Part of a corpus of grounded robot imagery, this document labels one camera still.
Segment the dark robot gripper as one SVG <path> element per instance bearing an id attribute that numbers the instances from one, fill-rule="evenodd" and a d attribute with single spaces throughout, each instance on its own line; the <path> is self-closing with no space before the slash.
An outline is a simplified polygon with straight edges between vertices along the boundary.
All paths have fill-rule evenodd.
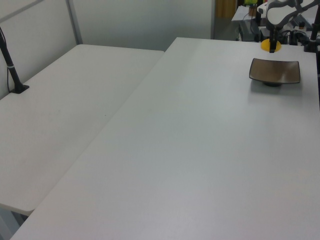
<path id="1" fill-rule="evenodd" d="M 302 0 L 271 0 L 268 2 L 266 18 L 274 26 L 269 26 L 269 52 L 274 53 L 278 43 L 278 28 L 288 23 L 299 13 Z"/>

